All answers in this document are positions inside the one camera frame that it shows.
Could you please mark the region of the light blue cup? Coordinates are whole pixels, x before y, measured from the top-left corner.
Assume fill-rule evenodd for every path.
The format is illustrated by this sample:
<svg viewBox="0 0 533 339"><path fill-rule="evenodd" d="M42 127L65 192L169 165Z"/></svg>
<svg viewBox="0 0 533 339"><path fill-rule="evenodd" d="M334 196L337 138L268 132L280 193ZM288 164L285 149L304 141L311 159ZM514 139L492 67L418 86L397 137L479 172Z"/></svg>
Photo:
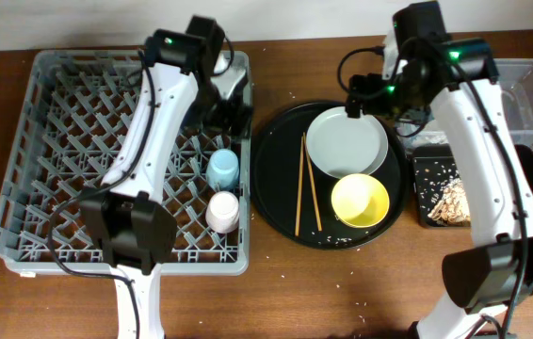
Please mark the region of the light blue cup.
<svg viewBox="0 0 533 339"><path fill-rule="evenodd" d="M239 161L229 149L219 149L210 156L207 169L207 184L215 191L233 190L239 180Z"/></svg>

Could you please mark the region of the food scraps pile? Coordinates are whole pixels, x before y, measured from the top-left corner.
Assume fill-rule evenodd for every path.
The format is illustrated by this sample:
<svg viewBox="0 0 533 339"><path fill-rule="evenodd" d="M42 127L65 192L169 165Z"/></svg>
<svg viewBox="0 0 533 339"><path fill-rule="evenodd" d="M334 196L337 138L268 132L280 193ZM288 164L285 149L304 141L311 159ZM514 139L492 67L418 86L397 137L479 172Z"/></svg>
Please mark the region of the food scraps pile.
<svg viewBox="0 0 533 339"><path fill-rule="evenodd" d="M442 197L428 213L428 217L441 226L471 225L467 196L460 178L452 180L444 187Z"/></svg>

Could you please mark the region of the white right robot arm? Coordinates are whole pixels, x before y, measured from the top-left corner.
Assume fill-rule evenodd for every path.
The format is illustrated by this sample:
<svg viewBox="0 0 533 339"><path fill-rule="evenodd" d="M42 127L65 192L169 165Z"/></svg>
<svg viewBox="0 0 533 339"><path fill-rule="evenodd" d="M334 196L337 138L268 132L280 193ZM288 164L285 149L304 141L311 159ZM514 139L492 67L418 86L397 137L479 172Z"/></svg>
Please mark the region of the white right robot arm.
<svg viewBox="0 0 533 339"><path fill-rule="evenodd" d="M444 293L412 323L412 338L471 338L486 324L509 335L516 306L533 296L533 191L507 126L499 72L483 39L454 40L435 1L393 16L378 48L381 73L342 83L357 119L429 113L463 183L474 246L442 262Z"/></svg>

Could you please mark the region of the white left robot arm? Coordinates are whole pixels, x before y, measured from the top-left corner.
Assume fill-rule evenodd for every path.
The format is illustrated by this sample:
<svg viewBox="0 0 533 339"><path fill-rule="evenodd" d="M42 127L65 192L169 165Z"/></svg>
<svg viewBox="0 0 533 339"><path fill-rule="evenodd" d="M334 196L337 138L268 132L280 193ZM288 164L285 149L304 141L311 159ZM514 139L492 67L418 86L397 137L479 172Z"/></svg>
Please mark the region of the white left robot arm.
<svg viewBox="0 0 533 339"><path fill-rule="evenodd" d="M158 29L141 53L141 94L123 145L97 188L79 206L95 248L115 282L120 338L161 338L161 266L170 258L177 221L162 205L164 179L181 127L230 137L249 132L243 99L247 71L221 53L224 29L193 16L183 33Z"/></svg>

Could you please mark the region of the yellow bowl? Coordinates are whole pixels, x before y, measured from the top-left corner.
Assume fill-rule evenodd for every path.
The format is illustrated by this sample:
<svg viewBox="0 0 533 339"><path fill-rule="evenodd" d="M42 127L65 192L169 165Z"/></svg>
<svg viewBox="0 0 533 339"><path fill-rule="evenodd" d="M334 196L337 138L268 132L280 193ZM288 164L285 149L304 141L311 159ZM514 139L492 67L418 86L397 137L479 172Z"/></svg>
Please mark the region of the yellow bowl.
<svg viewBox="0 0 533 339"><path fill-rule="evenodd" d="M340 179L331 192L336 217L352 228L370 228L383 221L390 209L385 186L375 177L350 174Z"/></svg>

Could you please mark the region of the pink cup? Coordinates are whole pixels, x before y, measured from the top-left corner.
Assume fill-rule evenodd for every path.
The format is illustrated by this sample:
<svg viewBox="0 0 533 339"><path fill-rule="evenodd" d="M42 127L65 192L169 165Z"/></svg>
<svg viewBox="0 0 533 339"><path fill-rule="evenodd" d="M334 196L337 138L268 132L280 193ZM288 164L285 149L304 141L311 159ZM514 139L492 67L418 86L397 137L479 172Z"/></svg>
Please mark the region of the pink cup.
<svg viewBox="0 0 533 339"><path fill-rule="evenodd" d="M239 201L236 195L220 191L212 196L206 210L207 225L215 232L227 234L237 227Z"/></svg>

